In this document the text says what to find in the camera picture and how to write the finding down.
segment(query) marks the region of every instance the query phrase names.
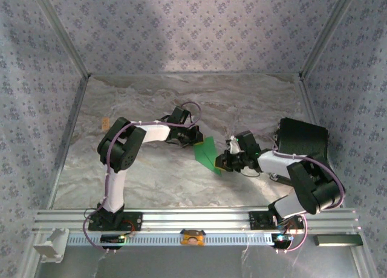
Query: wall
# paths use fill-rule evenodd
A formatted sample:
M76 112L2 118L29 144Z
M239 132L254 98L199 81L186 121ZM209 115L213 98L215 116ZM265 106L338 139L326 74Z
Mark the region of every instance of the wall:
M387 0L354 0L307 87L380 277L387 277Z
M0 276L15 277L81 79L35 0L1 1L0 78Z
M336 0L51 0L91 74L297 73Z

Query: green paper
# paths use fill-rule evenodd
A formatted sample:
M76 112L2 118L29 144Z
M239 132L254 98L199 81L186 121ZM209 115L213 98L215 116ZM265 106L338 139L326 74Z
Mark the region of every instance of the green paper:
M204 142L196 144L193 147L195 152L195 160L204 165L209 170L217 175L222 175L221 171L215 167L215 159L218 156L213 137L207 137Z

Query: white bracket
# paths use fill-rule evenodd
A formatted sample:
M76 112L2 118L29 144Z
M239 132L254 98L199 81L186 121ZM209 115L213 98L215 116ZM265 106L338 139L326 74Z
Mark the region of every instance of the white bracket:
M43 244L34 245L35 250L42 256L42 263L61 263L69 234L68 228L53 228L52 234Z

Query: floral pattern wall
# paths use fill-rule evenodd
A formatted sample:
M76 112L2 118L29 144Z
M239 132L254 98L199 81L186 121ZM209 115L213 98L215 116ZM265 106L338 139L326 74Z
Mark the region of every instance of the floral pattern wall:
M387 0L354 0L307 80L330 154L387 277Z
M91 74L298 73L336 0L50 0Z
M0 78L0 276L16 277L81 80L35 0L1 0Z

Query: gray marble surface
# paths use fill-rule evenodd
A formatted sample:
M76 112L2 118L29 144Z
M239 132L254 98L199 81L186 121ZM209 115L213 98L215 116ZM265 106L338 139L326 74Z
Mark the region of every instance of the gray marble surface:
M153 121L175 105L192 100L203 110L205 136L213 136L218 153L225 139L250 129L261 147L282 117L304 119L295 90L295 75L172 74L90 78L65 166L59 178L54 208L95 207L103 196L105 172L97 146L104 136L101 121L111 125L123 116ZM194 106L189 109L197 116ZM126 207L192 207L267 205L290 192L262 174L217 176L195 161L191 147L164 142L143 144L125 184Z

